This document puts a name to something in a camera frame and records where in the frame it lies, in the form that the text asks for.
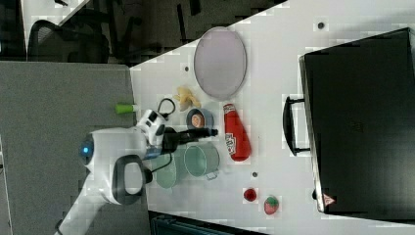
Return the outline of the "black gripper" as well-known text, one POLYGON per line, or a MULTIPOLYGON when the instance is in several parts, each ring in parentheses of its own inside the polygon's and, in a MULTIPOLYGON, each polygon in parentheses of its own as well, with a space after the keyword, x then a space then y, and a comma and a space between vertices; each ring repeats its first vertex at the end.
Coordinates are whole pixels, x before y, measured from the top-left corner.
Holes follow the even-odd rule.
POLYGON ((172 127, 167 127, 164 131, 162 139, 162 150, 163 154, 170 154, 176 151, 179 145, 186 144, 188 133, 191 138, 201 139, 216 136, 218 134, 217 129, 212 128, 197 128, 189 129, 187 131, 177 132, 172 127))

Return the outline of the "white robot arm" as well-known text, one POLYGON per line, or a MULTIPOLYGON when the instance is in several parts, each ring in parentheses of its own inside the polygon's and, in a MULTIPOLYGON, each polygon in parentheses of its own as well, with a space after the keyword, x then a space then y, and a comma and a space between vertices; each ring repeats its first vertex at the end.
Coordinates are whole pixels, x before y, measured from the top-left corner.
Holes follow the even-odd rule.
POLYGON ((90 132, 79 150, 88 174, 54 235, 85 235, 103 205, 128 206, 141 198, 145 185, 153 180, 153 172, 143 165, 144 161, 216 134, 211 128, 177 132, 166 126, 148 131, 133 126, 90 132))

